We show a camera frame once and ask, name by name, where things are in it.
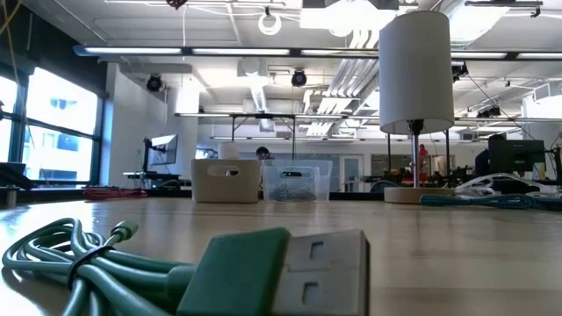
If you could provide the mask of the monitor on black arm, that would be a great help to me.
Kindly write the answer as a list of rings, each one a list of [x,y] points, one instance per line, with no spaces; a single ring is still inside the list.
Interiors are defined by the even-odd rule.
[[[178,136],[176,134],[163,135],[143,139],[143,160],[141,170],[149,172],[150,166],[175,164],[177,159]]]

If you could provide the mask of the clear plastic bin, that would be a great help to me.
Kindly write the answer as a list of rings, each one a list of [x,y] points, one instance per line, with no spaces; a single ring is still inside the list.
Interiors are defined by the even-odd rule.
[[[266,200],[327,201],[333,163],[322,160],[264,160],[262,188]]]

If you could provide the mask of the beige plastic bin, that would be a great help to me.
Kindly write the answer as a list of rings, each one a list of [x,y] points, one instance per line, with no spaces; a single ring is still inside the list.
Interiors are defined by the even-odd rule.
[[[260,181],[258,160],[191,160],[192,198],[197,203],[254,204]]]

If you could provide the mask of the white background cylinder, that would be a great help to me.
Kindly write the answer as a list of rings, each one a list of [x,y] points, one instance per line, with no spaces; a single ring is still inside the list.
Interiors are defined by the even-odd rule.
[[[218,157],[221,160],[235,160],[240,157],[238,144],[235,141],[223,142],[218,146]]]

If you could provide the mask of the white shade table lamp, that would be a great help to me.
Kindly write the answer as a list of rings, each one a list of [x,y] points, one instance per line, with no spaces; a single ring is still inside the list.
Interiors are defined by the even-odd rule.
[[[452,190],[420,186],[422,134],[454,125],[450,22],[438,11],[414,11],[379,33],[379,129],[407,135],[412,144],[411,187],[386,187],[384,201],[418,204],[424,195],[450,197]]]

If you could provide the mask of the long ceiling light strip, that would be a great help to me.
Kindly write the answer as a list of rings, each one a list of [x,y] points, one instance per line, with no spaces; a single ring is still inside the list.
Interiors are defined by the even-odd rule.
[[[355,48],[295,48],[295,47],[94,47],[74,46],[82,57],[159,56],[159,57],[286,57],[322,59],[377,59],[378,49]],[[459,61],[562,61],[562,52],[520,52],[453,50],[453,60]]]

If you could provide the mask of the large window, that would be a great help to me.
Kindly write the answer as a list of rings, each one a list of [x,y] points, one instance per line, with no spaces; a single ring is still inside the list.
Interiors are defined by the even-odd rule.
[[[15,162],[45,184],[96,177],[102,100],[43,68],[0,68],[0,162]]]

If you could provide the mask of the black computer monitor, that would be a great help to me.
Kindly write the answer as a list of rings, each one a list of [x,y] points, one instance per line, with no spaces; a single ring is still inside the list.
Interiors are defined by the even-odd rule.
[[[531,172],[536,164],[545,163],[542,140],[490,140],[488,150],[492,173]]]

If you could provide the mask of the black ceiling track fixture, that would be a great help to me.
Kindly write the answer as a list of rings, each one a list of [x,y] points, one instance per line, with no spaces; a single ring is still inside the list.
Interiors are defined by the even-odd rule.
[[[531,8],[535,12],[532,18],[541,14],[541,7],[544,5],[542,0],[465,0],[465,6],[472,7],[495,7],[495,8]]]

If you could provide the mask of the black background rig frame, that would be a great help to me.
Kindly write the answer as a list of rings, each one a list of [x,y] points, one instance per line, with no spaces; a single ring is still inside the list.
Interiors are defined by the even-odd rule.
[[[230,113],[227,115],[229,118],[232,119],[232,128],[231,128],[231,140],[234,140],[235,130],[238,128],[238,125],[235,124],[235,121],[238,118],[243,118],[244,120],[253,118],[253,119],[279,119],[283,121],[292,132],[292,159],[296,159],[296,123],[297,119],[294,114],[283,114],[283,113],[266,113],[266,112],[257,112],[257,113]]]

